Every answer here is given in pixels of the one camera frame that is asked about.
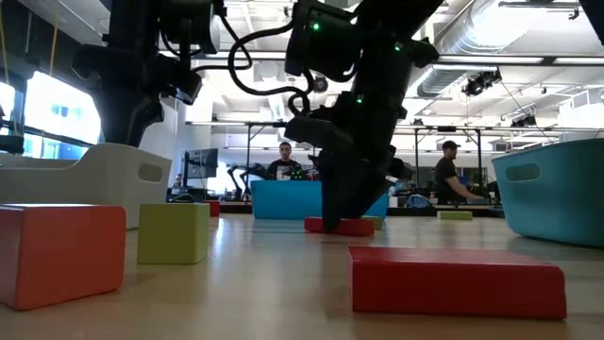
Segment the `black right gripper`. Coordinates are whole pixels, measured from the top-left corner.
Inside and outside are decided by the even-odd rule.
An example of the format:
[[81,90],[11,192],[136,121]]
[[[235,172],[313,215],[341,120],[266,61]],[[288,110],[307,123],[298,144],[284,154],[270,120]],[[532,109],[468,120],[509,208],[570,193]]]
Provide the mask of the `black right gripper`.
[[397,149],[391,144],[378,151],[357,148],[351,142],[327,141],[314,146],[321,148],[314,162],[321,180],[323,231],[327,233],[339,226],[346,190],[359,190],[345,209],[346,218],[368,215],[384,219],[392,182],[413,177],[413,169],[395,155]]

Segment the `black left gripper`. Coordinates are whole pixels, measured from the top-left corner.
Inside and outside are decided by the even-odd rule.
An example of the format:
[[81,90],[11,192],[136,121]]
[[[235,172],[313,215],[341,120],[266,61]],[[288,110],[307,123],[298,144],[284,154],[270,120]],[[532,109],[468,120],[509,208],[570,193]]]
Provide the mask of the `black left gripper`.
[[147,56],[125,49],[86,44],[74,52],[72,69],[89,80],[106,143],[138,147],[147,128],[164,120],[163,108],[145,108],[163,95],[191,105],[202,87],[192,69],[196,54],[181,43],[172,58],[153,48]]

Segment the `green cube block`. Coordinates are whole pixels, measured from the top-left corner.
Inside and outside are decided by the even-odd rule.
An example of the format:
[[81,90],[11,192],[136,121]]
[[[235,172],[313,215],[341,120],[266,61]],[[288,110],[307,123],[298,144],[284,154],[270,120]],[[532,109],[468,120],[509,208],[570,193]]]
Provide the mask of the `green cube block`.
[[209,223],[206,203],[141,205],[137,263],[200,263],[208,253]]

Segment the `large red block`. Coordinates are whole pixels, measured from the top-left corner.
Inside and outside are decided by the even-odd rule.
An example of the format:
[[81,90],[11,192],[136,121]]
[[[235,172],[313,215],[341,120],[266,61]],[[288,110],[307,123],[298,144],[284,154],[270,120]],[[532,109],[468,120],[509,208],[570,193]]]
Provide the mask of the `large red block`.
[[348,289],[358,313],[567,317],[562,270],[502,250],[352,246]]

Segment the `white plastic bin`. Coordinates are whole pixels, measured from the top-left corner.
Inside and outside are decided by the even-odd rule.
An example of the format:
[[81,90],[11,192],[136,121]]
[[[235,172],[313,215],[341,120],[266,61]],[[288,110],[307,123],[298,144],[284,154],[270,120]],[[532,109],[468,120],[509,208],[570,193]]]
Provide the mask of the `white plastic bin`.
[[116,205],[126,227],[139,226],[143,204],[166,198],[172,162],[123,144],[97,144],[79,160],[0,153],[0,203]]

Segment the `blue plastic bin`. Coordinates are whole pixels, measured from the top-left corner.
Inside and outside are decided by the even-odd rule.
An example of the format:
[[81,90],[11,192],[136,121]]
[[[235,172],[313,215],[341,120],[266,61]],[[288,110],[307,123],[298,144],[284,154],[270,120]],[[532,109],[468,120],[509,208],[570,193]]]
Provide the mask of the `blue plastic bin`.
[[308,180],[255,180],[250,182],[256,219],[304,220],[320,217],[322,182]]

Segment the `person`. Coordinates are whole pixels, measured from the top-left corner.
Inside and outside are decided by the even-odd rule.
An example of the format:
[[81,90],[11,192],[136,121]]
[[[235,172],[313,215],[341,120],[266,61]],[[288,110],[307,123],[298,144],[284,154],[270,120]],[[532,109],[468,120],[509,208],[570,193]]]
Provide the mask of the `person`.
[[290,177],[288,176],[290,168],[292,166],[299,166],[300,164],[291,158],[292,146],[288,142],[282,142],[279,145],[279,154],[280,158],[271,162],[267,171],[272,179],[290,180]]
[[457,157],[459,145],[454,141],[446,141],[442,145],[443,156],[435,165],[435,195],[439,205],[458,204],[463,198],[473,202],[483,200],[482,196],[474,195],[462,185],[457,177],[454,160]]

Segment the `black computer monitor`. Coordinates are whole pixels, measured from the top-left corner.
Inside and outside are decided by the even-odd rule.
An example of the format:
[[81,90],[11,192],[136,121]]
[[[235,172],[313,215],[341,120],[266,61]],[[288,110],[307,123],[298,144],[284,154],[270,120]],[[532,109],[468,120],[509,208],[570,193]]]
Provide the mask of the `black computer monitor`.
[[183,176],[186,179],[215,178],[218,168],[218,149],[186,151],[183,157]]

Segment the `dark background desk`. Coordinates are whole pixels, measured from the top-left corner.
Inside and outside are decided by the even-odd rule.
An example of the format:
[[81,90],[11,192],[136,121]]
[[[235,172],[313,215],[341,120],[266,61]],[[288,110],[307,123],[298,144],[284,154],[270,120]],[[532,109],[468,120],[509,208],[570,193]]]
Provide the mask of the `dark background desk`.
[[201,203],[207,199],[207,191],[201,188],[169,188],[166,196],[167,202]]

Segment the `black window ledge box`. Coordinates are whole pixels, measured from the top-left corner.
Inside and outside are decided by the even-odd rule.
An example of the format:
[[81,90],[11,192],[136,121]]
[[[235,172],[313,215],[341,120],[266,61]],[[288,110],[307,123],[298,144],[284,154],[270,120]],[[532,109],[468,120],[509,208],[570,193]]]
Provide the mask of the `black window ledge box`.
[[0,135],[0,151],[10,154],[24,153],[24,138],[17,135]]

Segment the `large orange block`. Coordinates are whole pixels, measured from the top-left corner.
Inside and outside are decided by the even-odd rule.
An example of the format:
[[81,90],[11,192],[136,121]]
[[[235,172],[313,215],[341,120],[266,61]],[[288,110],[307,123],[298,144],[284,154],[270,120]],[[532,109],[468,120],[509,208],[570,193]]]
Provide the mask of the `large orange block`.
[[0,205],[0,304],[25,311],[117,290],[125,252],[120,206]]

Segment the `ceiling light bar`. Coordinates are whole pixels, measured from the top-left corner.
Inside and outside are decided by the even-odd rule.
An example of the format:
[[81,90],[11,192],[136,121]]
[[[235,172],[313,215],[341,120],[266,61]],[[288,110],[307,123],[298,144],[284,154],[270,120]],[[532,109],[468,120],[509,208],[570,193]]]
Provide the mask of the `ceiling light bar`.
[[[213,55],[199,54],[193,56],[195,60],[227,60],[227,51],[220,51]],[[285,60],[285,52],[252,51],[249,52],[252,60]],[[435,64],[471,64],[471,65],[509,65],[545,67],[602,67],[604,56],[511,56],[511,55],[441,55]]]

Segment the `teal plastic bin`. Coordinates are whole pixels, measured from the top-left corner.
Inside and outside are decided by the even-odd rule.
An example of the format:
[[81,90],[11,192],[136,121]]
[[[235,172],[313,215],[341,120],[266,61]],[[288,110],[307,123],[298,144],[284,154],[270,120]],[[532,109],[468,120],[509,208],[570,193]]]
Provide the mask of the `teal plastic bin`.
[[512,231],[604,248],[604,139],[532,148],[492,164]]

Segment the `black metal rig frame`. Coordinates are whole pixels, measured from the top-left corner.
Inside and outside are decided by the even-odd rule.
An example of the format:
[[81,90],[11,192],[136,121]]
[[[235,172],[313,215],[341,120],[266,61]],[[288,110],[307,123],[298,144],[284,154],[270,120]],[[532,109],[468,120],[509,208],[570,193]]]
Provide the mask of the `black metal rig frame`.
[[[274,121],[274,122],[254,122],[254,121],[247,121],[247,122],[243,122],[243,124],[247,127],[247,141],[246,141],[246,166],[250,165],[250,155],[251,155],[251,141],[262,131],[264,130],[266,127],[270,127],[270,128],[285,128],[286,127],[286,123],[283,121]],[[260,127],[260,129],[253,134],[252,133],[252,128],[258,126]],[[312,155],[315,156],[316,155],[316,148],[313,146],[312,149],[310,149],[309,147],[304,147],[301,148],[301,150],[305,150],[305,151],[312,151]],[[248,205],[251,202],[251,194],[247,195],[245,192],[243,192],[243,198],[244,198],[244,202],[245,205]]]
[[[420,142],[419,142],[418,136],[419,136],[419,131],[421,129],[423,129],[423,128],[416,128],[414,130],[414,155],[415,155],[415,165],[417,165],[417,166],[419,165],[419,153],[420,153],[419,152]],[[462,128],[462,127],[455,127],[455,126],[441,126],[441,127],[434,127],[434,128],[426,127],[425,129],[427,129],[427,130],[436,129],[439,132],[447,132],[447,133],[448,132],[453,133],[456,131],[458,131],[458,132],[460,131],[460,132],[467,134],[467,132],[468,132],[467,127]],[[477,134],[477,137],[475,138],[475,140],[472,140],[472,141],[474,141],[474,143],[477,145],[476,153],[477,153],[477,158],[478,158],[478,175],[479,175],[478,186],[481,187],[481,186],[483,186],[484,181],[482,178],[483,171],[482,171],[482,149],[481,149],[481,141],[480,141],[480,130],[477,130],[475,132]]]

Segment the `silver ventilation duct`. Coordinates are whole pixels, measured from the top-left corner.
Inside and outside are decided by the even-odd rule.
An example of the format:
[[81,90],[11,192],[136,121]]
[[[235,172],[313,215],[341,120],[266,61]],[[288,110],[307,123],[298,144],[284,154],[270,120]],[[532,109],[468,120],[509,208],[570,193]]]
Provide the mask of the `silver ventilation duct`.
[[[531,8],[499,6],[501,1],[475,0],[459,20],[434,44],[442,54],[496,54],[523,36],[534,16]],[[421,97],[435,97],[467,71],[432,68],[416,86]]]

